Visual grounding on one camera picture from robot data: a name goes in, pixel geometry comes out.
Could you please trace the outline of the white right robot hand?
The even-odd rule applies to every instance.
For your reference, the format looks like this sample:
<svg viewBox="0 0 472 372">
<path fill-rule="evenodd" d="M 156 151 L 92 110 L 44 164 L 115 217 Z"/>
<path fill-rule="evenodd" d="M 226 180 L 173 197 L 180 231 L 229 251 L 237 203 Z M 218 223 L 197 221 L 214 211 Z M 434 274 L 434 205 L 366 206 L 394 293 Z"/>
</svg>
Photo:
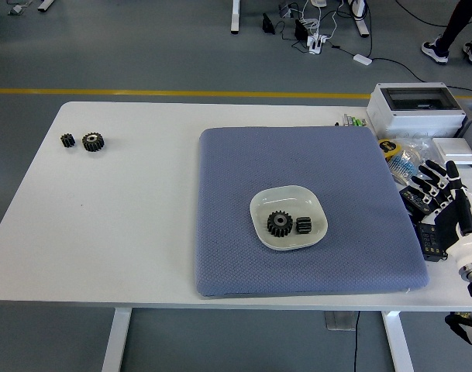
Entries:
<svg viewBox="0 0 472 372">
<path fill-rule="evenodd" d="M 416 219 L 415 231 L 427 261 L 451 257 L 460 276 L 472 281 L 472 193 L 463 184 L 453 161 L 444 166 L 426 160 L 423 177 L 412 177 L 429 214 Z"/>
</svg>

